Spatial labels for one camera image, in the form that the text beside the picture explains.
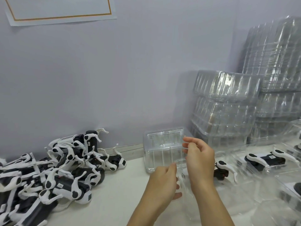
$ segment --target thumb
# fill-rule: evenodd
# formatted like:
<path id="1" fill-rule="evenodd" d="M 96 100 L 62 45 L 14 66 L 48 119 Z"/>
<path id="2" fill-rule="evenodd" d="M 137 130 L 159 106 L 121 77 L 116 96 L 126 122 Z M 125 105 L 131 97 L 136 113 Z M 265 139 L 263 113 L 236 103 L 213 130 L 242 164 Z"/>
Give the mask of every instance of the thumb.
<path id="1" fill-rule="evenodd" d="M 199 151 L 200 151 L 200 149 L 197 147 L 197 145 L 195 143 L 189 143 L 188 144 L 188 155 L 189 154 L 195 154 Z"/>
<path id="2" fill-rule="evenodd" d="M 175 163 L 171 163 L 170 166 L 168 167 L 168 171 L 167 172 L 176 175 L 176 173 L 177 173 L 177 165 Z"/>

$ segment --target white label sticker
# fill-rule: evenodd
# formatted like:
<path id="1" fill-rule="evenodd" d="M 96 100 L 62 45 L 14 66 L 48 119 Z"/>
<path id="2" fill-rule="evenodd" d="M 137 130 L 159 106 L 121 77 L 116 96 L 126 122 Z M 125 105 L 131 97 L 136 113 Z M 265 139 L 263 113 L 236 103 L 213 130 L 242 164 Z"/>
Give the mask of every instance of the white label sticker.
<path id="1" fill-rule="evenodd" d="M 61 183 L 58 183 L 57 187 L 62 188 L 64 185 Z"/>
<path id="2" fill-rule="evenodd" d="M 0 207 L 0 213 L 4 212 L 6 209 L 6 204 L 2 204 Z"/>

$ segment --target white table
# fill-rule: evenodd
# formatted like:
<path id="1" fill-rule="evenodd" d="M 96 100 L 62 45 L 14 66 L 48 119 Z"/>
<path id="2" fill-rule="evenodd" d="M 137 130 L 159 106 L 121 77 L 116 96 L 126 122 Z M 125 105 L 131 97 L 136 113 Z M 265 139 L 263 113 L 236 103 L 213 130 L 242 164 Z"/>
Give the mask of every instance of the white table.
<path id="1" fill-rule="evenodd" d="M 126 225 L 145 190 L 149 175 L 143 158 L 130 160 L 126 168 L 106 171 L 102 184 L 92 189 L 92 200 L 87 205 L 72 203 L 59 213 L 52 213 L 48 226 L 118 226 Z M 252 212 L 232 217 L 236 226 L 249 226 Z M 201 225 L 191 222 L 182 210 L 181 200 L 172 201 L 155 225 Z"/>

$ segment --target wall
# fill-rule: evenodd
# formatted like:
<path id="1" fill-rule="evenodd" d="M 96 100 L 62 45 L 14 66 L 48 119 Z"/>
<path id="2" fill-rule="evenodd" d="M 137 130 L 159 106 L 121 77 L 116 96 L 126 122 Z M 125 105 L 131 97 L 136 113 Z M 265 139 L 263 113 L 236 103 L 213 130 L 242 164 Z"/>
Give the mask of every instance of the wall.
<path id="1" fill-rule="evenodd" d="M 117 20 L 10 27 L 0 6 L 0 154 L 106 128 L 103 147 L 188 118 L 196 70 L 224 69 L 238 0 L 115 0 Z"/>
<path id="2" fill-rule="evenodd" d="M 301 16 L 301 0 L 239 0 L 227 70 L 235 72 L 251 27 L 289 15 Z"/>

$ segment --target white paper sign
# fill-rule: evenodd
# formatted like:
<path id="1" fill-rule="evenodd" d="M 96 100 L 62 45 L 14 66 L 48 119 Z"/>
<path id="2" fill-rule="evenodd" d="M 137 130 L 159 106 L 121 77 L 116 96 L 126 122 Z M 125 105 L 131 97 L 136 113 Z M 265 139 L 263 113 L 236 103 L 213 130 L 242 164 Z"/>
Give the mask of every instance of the white paper sign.
<path id="1" fill-rule="evenodd" d="M 2 0 L 11 26 L 116 19 L 114 0 Z"/>

